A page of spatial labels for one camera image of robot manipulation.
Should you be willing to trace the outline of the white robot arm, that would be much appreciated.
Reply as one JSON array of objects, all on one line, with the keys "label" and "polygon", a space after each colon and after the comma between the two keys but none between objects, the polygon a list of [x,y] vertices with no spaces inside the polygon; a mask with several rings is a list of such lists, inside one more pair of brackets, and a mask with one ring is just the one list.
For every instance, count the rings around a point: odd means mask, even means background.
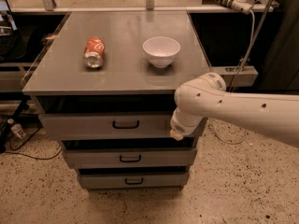
[{"label": "white robot arm", "polygon": [[299,147],[299,96],[235,93],[217,73],[206,73],[175,91],[170,136],[180,141],[204,118],[213,118]]}]

